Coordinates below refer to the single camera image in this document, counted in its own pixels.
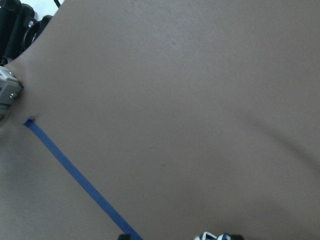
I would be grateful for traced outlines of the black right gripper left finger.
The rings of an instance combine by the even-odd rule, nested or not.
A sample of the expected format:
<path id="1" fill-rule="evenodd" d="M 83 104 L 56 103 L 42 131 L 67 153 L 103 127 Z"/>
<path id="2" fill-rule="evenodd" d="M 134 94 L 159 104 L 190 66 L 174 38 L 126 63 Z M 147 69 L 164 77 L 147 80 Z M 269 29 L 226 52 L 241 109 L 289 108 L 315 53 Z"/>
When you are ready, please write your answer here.
<path id="1" fill-rule="evenodd" d="M 120 234 L 117 238 L 117 240 L 131 240 L 130 234 Z"/>

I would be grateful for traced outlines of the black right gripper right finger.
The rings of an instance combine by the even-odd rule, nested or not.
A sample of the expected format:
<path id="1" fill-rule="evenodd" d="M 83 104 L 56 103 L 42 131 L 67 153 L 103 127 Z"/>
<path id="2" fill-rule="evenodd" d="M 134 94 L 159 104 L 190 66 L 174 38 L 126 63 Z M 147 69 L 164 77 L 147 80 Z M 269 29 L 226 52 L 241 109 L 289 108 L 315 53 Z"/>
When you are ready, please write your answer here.
<path id="1" fill-rule="evenodd" d="M 231 240 L 244 240 L 244 237 L 240 234 L 232 234 L 230 235 Z"/>

